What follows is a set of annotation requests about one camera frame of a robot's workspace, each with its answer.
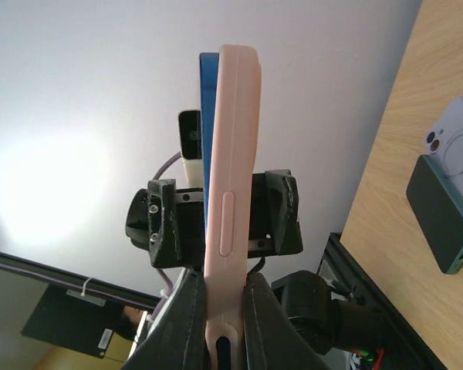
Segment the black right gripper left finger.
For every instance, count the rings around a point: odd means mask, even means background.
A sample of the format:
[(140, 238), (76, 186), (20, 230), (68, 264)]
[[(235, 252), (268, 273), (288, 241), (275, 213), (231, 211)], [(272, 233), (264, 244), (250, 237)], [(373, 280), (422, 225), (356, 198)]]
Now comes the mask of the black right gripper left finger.
[(206, 289), (201, 272), (185, 271), (148, 336), (123, 369), (203, 369)]

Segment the pink phone case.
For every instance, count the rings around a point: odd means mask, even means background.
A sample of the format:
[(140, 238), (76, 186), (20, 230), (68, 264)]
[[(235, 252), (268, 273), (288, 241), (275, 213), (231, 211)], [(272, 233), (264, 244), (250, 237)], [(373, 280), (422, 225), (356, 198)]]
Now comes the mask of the pink phone case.
[(213, 369), (243, 366), (252, 174), (259, 132), (262, 67), (251, 46), (219, 51), (204, 257), (205, 340)]

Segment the green-edged black phone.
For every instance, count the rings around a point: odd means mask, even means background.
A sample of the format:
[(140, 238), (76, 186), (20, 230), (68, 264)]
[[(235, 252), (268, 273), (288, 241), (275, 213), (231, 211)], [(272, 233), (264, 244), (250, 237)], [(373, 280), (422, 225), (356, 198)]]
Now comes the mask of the green-edged black phone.
[(463, 265), (463, 199), (429, 155), (417, 158), (406, 197), (444, 274)]

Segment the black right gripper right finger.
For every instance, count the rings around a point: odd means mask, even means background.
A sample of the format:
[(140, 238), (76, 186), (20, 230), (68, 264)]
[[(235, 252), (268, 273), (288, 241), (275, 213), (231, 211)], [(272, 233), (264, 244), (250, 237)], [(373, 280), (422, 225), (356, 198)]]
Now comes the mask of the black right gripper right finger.
[(326, 368), (294, 329), (262, 274), (247, 277), (242, 301), (248, 369)]

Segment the blue-edged black phone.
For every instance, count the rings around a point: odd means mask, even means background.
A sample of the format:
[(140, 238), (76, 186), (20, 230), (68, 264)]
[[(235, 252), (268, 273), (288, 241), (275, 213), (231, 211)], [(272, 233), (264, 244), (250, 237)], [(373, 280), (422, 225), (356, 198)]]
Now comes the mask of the blue-edged black phone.
[(204, 178), (204, 230), (208, 226), (208, 195), (211, 169), (211, 151), (215, 119), (215, 101), (218, 79), (218, 52), (199, 55), (199, 80), (201, 102), (201, 158)]

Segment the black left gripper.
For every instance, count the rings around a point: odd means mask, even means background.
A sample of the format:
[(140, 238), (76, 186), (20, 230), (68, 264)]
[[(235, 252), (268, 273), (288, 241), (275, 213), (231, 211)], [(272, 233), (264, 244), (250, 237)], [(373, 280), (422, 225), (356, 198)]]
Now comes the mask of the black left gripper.
[(204, 191), (151, 180), (138, 190), (125, 233), (155, 268), (196, 268), (204, 255), (248, 258), (299, 253), (299, 194), (290, 170), (255, 173), (248, 206), (230, 190), (212, 198), (204, 230)]

